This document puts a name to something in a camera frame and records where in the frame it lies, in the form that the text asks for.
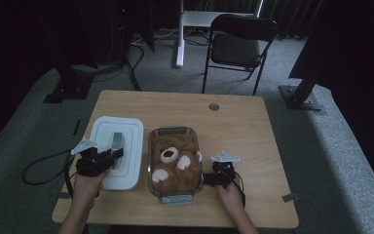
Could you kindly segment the dark curtain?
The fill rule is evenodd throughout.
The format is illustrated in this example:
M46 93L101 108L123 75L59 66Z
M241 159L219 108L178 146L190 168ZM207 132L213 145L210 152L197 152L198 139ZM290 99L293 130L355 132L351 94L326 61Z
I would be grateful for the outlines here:
M277 23L280 38L308 38L327 0L204 0L211 12L255 14Z

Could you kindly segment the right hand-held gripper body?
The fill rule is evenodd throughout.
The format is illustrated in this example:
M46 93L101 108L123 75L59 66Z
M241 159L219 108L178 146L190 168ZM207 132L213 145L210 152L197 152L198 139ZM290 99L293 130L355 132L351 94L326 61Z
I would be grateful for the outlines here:
M226 188L230 182L233 182L236 178L236 171L234 169L233 163L240 162L241 158L239 156L230 154L226 151L222 151L216 156L211 157L213 163L211 168L213 169L213 174L219 174L219 180L209 180L209 181L219 181L224 188Z

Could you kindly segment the black folding chair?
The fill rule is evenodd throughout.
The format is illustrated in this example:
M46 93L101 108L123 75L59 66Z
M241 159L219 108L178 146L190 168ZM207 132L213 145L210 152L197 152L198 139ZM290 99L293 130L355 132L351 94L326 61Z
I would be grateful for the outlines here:
M255 70L255 95L265 66L268 50L277 36L272 19L221 14L210 24L202 93L210 68L246 72L247 80Z

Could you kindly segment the person's right hand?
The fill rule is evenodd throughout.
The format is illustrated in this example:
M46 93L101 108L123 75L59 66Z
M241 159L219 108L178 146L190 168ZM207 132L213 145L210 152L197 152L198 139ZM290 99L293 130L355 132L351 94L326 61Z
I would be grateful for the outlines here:
M224 188L222 185L215 186L224 208L230 215L236 215L244 211L242 192L236 182L230 182Z

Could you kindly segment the person's left hand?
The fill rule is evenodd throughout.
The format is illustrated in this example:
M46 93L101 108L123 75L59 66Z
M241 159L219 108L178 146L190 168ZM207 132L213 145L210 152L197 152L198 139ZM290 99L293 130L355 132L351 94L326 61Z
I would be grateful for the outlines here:
M83 176L76 174L74 181L74 192L72 207L74 209L90 210L94 206L94 199L102 187L102 181L109 171L96 176Z

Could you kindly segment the white desk frame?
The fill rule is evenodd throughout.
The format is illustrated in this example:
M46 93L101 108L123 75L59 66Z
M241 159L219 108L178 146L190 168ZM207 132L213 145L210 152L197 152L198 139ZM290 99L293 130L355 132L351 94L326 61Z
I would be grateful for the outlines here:
M177 67L184 65L184 27L210 27L212 21L219 15L222 15L222 12L187 11L184 9L184 0L179 0L178 46L175 63Z

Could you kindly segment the black slanted stand with base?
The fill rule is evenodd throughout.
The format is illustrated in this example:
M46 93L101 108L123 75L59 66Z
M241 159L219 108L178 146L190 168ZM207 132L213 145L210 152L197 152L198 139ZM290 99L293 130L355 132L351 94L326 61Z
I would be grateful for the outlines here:
M320 15L298 59L293 65L290 78L300 78L298 86L279 86L288 109L321 111L312 94L313 87L323 76L328 59L336 46L340 30L337 17L339 0L325 0Z

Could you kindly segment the white lid with grey handle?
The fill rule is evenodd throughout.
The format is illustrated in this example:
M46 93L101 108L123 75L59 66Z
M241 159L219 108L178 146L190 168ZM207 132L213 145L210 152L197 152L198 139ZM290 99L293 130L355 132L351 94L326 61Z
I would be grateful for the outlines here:
M122 135L124 155L117 159L103 180L105 190L131 190L139 178L144 126L136 118L102 116L95 120L90 140L96 143L97 152L115 150L114 136Z

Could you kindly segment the black stand base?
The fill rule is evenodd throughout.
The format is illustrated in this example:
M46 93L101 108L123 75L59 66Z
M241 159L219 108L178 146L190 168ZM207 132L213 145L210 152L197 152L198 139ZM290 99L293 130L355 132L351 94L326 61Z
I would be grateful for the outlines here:
M46 95L45 103L62 103L65 99L86 99L94 77L79 75L69 65L56 67L60 76L54 90Z

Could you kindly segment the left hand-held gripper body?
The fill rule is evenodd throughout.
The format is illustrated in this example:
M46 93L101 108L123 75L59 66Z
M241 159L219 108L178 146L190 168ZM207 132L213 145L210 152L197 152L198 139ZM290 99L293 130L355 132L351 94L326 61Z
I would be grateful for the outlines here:
M109 150L98 152L96 143L84 137L70 150L70 154L81 155L76 163L76 171L81 176L98 176L107 171L111 162L116 160L109 157Z

